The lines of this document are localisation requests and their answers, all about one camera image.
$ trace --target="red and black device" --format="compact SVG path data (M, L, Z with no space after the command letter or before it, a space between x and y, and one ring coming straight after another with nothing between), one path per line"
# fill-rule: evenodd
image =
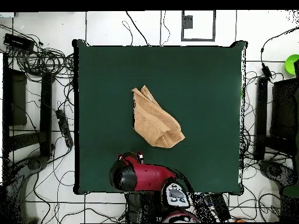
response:
M143 163L141 152L118 155L109 174L111 186L121 192L161 192L165 183L175 178L176 174L167 167Z

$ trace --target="white tiled floor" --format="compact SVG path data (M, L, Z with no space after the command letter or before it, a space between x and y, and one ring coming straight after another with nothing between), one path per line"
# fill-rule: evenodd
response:
M135 21L137 27L146 37L149 44L158 46L160 43L160 11L146 11L146 12L130 12L131 17ZM167 41L165 46L190 46L190 45L212 45L212 46L230 46L235 40L248 41L248 49L246 51L246 72L254 71L258 75L262 74L260 65L260 49L263 43L287 29L298 25L296 21L298 18L293 17L291 12L275 11L275 10L238 10L237 23L235 10L218 10L216 18L216 36L214 43L207 42L181 42L181 11L166 11L165 26L169 29L170 37L168 38L168 31L162 24L161 27L161 43ZM106 45L115 46L123 45L129 46L131 43L130 32L123 26L122 21L126 21L130 26L133 34L133 45L144 46L145 41L139 32L132 25L131 20L125 12L39 12L39 13L18 13L13 19L0 18L0 24L12 27L24 34L34 34L44 44L44 47L50 47L61 50L65 55L73 52L71 45L72 39L87 40L90 45ZM0 29L0 49L6 50L3 45L4 35L6 31ZM266 65L272 71L281 72L284 78L291 78L284 70L285 59L298 51L299 31L295 31L286 36L274 39L265 46L263 53ZM248 77L254 76L253 73L248 74ZM280 80L281 76L277 75L276 80ZM67 79L60 80L62 84L68 83ZM248 86L248 96L250 103L255 107L255 83ZM27 81L27 88L32 93L40 93L40 84ZM39 97L27 92L27 102L35 100L37 104ZM65 99L63 87L58 83L53 84L53 108L57 108L59 102ZM70 107L67 107L67 117L74 118L74 114ZM39 108L33 102L28 103L26 110L31 116L34 125L39 128ZM250 113L245 118L245 125L248 128L254 122L254 115ZM15 134L24 133L24 131L32 131L32 126L28 123L24 127L18 127L21 131L15 131ZM60 137L57 119L53 117L53 143ZM38 145L33 145L14 152L14 159L20 160L27 156L32 150L36 149ZM64 154L67 151L64 140L61 138L56 144L56 157ZM120 216L125 207L125 199L123 194L106 194L106 193L91 193L86 197L83 195L75 195L72 191L72 186L59 186L57 196L57 189L59 182L54 176L53 166L58 166L55 171L57 178L60 180L62 176L69 170L74 170L74 152L66 156L62 161L61 159L49 164L47 168L40 173L38 187L36 189L39 196L47 201L51 201L50 213L47 215L44 223L57 223L54 217L54 208L60 202L59 221L66 215L76 213L84 210L85 208L92 208L96 212L107 215L109 217ZM277 194L277 187L275 183L263 177L259 171L254 168L249 168L244 172L243 184L246 188L251 190L258 198L264 193ZM30 178L27 186L27 212L30 217L38 217L39 222L42 220L48 211L48 205L40 202L38 198L32 193L33 184L36 181L36 175ZM74 172L69 172L61 180L62 183L73 185ZM230 196L230 210L231 215L235 217L252 218L257 214L255 221L263 221L260 217L260 212L255 207L255 201L251 192L245 188L244 194L240 197ZM266 196L262 202L266 207L274 205L279 207L280 203L275 197ZM277 217L272 213L263 213L267 221L277 221ZM67 215L62 223L99 223L103 222L106 218L99 216L87 210L76 215Z

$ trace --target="green object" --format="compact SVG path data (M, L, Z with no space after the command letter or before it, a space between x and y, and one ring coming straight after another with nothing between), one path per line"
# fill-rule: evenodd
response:
M299 198L299 186L289 185L283 188L283 195L291 198Z
M290 55L287 60L284 63L284 67L286 68L286 71L292 75L295 75L295 67L294 63L299 60L299 55L294 54Z
M77 40L79 148L75 136L75 152L79 160L74 190L115 192L109 170L116 156L141 151L145 163L178 169L197 192L240 192L245 45L239 41L232 48L91 47ZM131 90L144 85L185 135L171 149L150 146L133 129Z

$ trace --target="dark green surface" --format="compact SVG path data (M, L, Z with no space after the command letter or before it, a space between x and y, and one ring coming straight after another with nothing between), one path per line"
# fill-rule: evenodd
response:
M198 192L240 191L241 54L235 47L79 47L79 192L115 192L116 155L180 170ZM154 148L133 129L133 88L146 85L185 140Z

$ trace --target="floor tile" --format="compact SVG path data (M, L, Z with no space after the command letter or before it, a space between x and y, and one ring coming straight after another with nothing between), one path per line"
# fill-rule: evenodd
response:
M86 195L87 202L126 203L123 193L93 192Z
M247 60L259 60L263 44L270 38L298 26L286 10L238 10L237 40L248 42ZM285 61L298 53L299 30L270 40L263 52L264 61Z
M106 205L106 204L86 204L86 208L93 209L97 213L104 215L100 216L92 210L86 210L85 213L85 222L86 223L112 223L112 221L116 221L115 219L108 219L105 216L110 218L118 219L126 209L125 205Z
M54 142L58 137L60 137L60 135L53 133L52 137ZM58 139L56 143L55 157L58 158L66 154L67 150L68 148L65 145L64 138ZM48 166L40 172L39 182L36 186L36 193L38 195L42 195L42 197L48 201L84 201L83 195L76 195L73 192L75 170L74 152L75 149L73 148L73 150L67 154L67 156L56 160L54 164L48 164ZM36 200L36 196L32 191L36 179L37 176L33 175L28 182L26 190L27 200Z
M48 212L48 205L43 202L28 202L26 204L27 215L29 218L38 218L39 223L43 220L44 216L47 214L43 221L43 224L80 224L84 223L84 204L53 204L50 203L50 211Z

